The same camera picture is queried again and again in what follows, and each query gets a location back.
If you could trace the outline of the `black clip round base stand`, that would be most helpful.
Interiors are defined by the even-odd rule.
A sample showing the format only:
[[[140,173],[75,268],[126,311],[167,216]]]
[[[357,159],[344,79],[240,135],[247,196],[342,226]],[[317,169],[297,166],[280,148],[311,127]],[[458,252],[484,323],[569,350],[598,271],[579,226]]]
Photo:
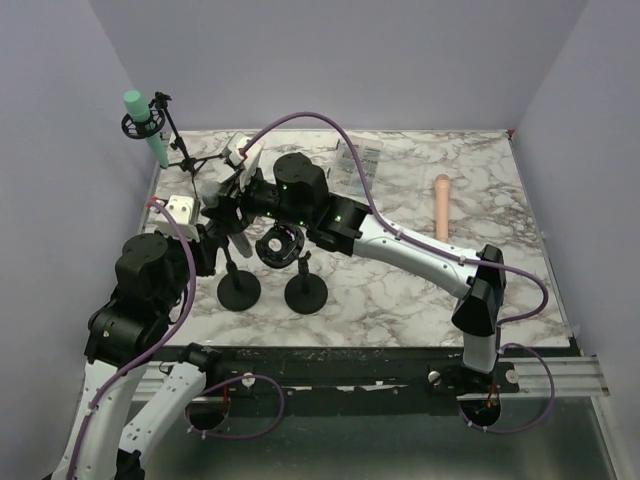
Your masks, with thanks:
[[[215,223],[208,219],[204,225],[207,224]],[[247,270],[240,270],[233,260],[217,287],[219,303],[229,311],[241,312],[254,306],[260,295],[261,285],[257,277]]]

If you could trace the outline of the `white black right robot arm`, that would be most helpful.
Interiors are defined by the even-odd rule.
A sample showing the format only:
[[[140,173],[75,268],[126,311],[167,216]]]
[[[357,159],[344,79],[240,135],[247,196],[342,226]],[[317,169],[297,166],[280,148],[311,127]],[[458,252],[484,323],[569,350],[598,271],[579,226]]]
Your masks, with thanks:
[[[480,392],[494,383],[497,316],[506,289],[499,248],[464,249],[405,230],[372,207],[330,192],[324,171],[301,153],[277,159],[273,174],[268,182],[257,166],[237,167],[204,215],[233,233],[256,217],[296,224],[321,249],[377,260],[439,286],[457,300],[452,322],[463,334],[462,384]]]

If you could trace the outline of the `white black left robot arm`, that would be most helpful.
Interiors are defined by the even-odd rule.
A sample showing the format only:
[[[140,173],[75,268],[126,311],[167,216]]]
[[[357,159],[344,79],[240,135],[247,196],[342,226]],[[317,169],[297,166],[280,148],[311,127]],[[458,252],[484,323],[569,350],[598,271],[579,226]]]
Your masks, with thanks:
[[[193,239],[154,232],[124,244],[115,290],[89,320],[80,405],[52,478],[144,478],[151,452],[188,403],[220,387],[216,354],[191,344],[160,389],[129,414],[149,361],[186,320],[197,277],[214,274],[227,242],[212,227],[196,231]]]

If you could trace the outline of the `grey mesh microphone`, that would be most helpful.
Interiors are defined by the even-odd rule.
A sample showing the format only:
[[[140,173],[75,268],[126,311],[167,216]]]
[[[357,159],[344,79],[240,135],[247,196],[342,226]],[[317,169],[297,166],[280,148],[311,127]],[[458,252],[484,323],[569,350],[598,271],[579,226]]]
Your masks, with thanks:
[[[205,181],[201,185],[202,214],[212,220],[244,258],[253,256],[253,249],[244,233],[245,226],[237,213],[234,186],[229,182]]]

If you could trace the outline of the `peach pink microphone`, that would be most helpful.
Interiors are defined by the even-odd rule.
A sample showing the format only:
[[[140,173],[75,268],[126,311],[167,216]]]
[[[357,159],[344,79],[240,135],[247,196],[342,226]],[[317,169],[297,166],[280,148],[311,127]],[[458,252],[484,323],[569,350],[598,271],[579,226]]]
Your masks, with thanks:
[[[449,193],[450,177],[440,174],[434,182],[436,239],[447,242],[449,237]]]

